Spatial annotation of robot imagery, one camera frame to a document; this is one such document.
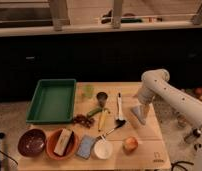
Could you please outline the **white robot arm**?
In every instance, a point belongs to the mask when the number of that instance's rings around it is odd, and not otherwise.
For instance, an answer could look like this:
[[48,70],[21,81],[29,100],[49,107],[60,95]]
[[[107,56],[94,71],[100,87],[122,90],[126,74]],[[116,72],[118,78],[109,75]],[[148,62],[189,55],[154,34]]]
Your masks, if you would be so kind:
[[[141,104],[150,104],[155,95],[159,95],[185,118],[201,131],[202,145],[202,102],[171,86],[168,81],[170,74],[166,69],[149,70],[142,74],[142,86],[137,98]],[[202,171],[202,148],[197,152],[195,171]]]

